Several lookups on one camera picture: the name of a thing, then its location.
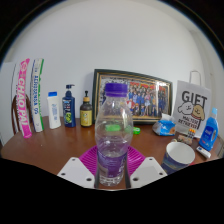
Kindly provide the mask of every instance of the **paper cup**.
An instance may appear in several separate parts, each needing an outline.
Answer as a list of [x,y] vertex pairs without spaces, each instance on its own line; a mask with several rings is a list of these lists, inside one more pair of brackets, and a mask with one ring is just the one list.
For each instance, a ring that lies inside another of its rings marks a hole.
[[189,166],[195,159],[194,150],[181,142],[171,142],[166,146],[166,153],[161,167],[169,175]]

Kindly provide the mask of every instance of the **framed photo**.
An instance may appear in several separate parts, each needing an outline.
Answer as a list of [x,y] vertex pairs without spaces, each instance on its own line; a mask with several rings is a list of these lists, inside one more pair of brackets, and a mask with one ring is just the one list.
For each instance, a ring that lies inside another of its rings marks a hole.
[[106,100],[106,83],[128,85],[126,102],[134,124],[154,124],[162,113],[171,115],[172,82],[133,72],[95,69],[93,80],[93,123]]

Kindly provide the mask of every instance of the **pink coaster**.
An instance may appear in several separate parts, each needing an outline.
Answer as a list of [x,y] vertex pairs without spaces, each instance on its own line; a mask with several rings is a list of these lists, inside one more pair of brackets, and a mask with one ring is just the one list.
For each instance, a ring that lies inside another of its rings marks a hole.
[[[79,157],[80,161],[86,166],[86,168],[95,176],[97,171],[97,146],[93,146],[85,153]],[[128,175],[131,176],[132,173],[141,165],[145,160],[143,156],[137,149],[128,147],[127,154],[127,170]]]
[[137,149],[128,147],[128,155],[127,155],[127,170],[129,177],[135,172],[135,170],[142,164],[145,160],[145,156],[143,156]]
[[97,171],[97,146],[93,146],[79,157],[80,161],[95,176]]

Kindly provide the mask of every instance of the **gift bag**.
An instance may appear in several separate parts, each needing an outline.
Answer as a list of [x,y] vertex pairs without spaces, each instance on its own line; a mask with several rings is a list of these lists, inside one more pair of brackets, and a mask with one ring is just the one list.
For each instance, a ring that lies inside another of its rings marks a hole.
[[192,84],[192,72],[190,72],[189,83],[177,81],[173,118],[177,132],[187,134],[189,128],[195,129],[195,137],[200,138],[210,114],[211,90],[201,86],[199,72],[200,85]]

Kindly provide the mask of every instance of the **plastic water bottle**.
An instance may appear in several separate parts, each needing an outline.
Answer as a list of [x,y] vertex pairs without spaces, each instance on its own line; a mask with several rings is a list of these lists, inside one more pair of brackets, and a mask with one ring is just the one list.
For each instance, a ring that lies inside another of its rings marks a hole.
[[126,97],[128,86],[107,83],[106,101],[95,122],[100,183],[115,186],[123,178],[128,146],[133,136],[133,119]]
[[211,117],[208,118],[205,125],[205,129],[199,141],[199,144],[207,151],[210,151],[213,148],[215,140],[218,136],[219,126],[216,119],[217,119],[217,109],[213,107],[212,115]]

